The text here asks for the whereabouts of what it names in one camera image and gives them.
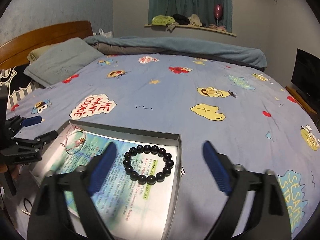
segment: striped pillow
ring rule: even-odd
[[[23,71],[29,64],[0,70],[0,86],[7,86],[9,92],[8,109],[11,109],[26,95],[39,88],[39,84],[26,76]]]

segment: blue gripper pad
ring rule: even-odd
[[[28,127],[34,124],[38,124],[42,122],[41,116],[37,115],[35,117],[26,118],[21,122],[21,125],[24,127]]]
[[[218,158],[218,153],[212,144],[207,141],[203,144],[203,157],[214,177],[219,190],[229,195],[232,192],[230,177]]]
[[[105,151],[102,153],[102,159],[91,173],[90,183],[87,188],[90,197],[93,196],[94,193],[100,191],[103,182],[105,181],[110,168],[116,159],[116,152],[116,145],[110,142]]]

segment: gray pillow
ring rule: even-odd
[[[81,38],[73,38],[47,50],[23,73],[47,88],[67,79],[102,56],[101,52]]]

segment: paper booklet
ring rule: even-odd
[[[117,157],[111,167],[100,192],[92,196],[100,216],[112,235],[117,239],[125,240],[161,240],[169,212],[169,203],[173,187],[175,165],[171,175],[161,183],[156,182],[150,186],[147,183],[140,185],[132,181],[125,173],[123,166],[124,153],[131,147],[148,142],[133,142],[121,140],[98,134],[85,132],[86,139],[79,151],[73,155],[68,154],[59,144],[54,154],[44,166],[42,174],[48,170],[57,173],[72,172],[79,165],[87,165],[95,156],[102,154],[110,142],[116,144]],[[83,137],[80,132],[71,133],[67,148]],[[177,147],[158,145],[170,152],[172,160],[176,163]],[[137,154],[132,157],[132,167],[139,174],[156,175],[165,167],[163,158],[158,155]],[[71,192],[65,192],[69,210],[78,216],[76,205]]]

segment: white wall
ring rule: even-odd
[[[96,32],[112,30],[112,0],[12,0],[0,18],[0,45],[45,26],[87,20]]]
[[[320,24],[305,0],[277,0],[273,6],[266,74],[291,84],[297,48],[320,58]]]
[[[272,0],[233,0],[232,32],[237,34],[235,38],[203,30],[176,28],[169,33],[145,28],[144,25],[148,22],[149,0],[113,0],[114,36],[189,37],[258,48],[265,52],[271,4]]]

